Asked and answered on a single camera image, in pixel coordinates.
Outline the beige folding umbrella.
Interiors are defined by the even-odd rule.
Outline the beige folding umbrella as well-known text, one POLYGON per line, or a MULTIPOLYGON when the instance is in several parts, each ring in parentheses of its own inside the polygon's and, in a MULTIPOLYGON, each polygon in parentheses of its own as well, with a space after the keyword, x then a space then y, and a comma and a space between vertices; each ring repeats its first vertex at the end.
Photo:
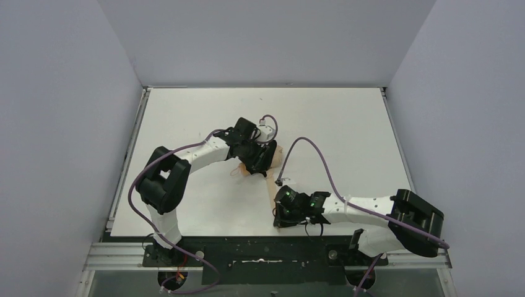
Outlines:
MULTIPOLYGON (((276 178, 274 175, 278 172, 278 169, 281 167, 284 160, 283 151, 284 149, 278 145, 272 158, 270 168, 266 171, 266 176, 264 177, 271 210, 276 207, 274 198, 277 194, 277 185, 275 183, 276 178)), ((244 163, 239 163, 238 166, 230 172, 230 176, 237 175, 243 177, 249 176, 249 172, 247 171, 244 163)))

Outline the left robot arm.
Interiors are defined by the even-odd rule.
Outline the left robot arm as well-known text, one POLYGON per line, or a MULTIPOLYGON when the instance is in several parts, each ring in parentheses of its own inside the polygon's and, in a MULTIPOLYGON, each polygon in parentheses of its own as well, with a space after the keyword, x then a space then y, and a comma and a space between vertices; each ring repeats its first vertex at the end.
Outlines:
POLYGON ((239 118, 233 127, 213 130, 204 140, 169 150, 157 147, 134 179, 128 194, 140 195, 150 215, 132 210, 154 230, 153 239, 164 249, 176 249, 182 239, 176 209, 183 199, 191 173, 213 163, 237 158, 249 174, 265 175, 277 150, 278 124, 255 124, 239 118))

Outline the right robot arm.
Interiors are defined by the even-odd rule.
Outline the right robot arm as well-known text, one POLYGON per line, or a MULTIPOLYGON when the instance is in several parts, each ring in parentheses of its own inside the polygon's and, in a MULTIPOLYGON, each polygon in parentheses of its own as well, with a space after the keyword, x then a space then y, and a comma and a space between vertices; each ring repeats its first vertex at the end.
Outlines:
POLYGON ((282 186, 274 197, 274 226, 291 228, 301 223, 333 225, 353 223, 357 250, 368 257, 405 249, 422 257, 436 257, 448 245, 441 239, 444 214, 408 189, 393 196, 337 197, 318 191, 312 194, 282 186))

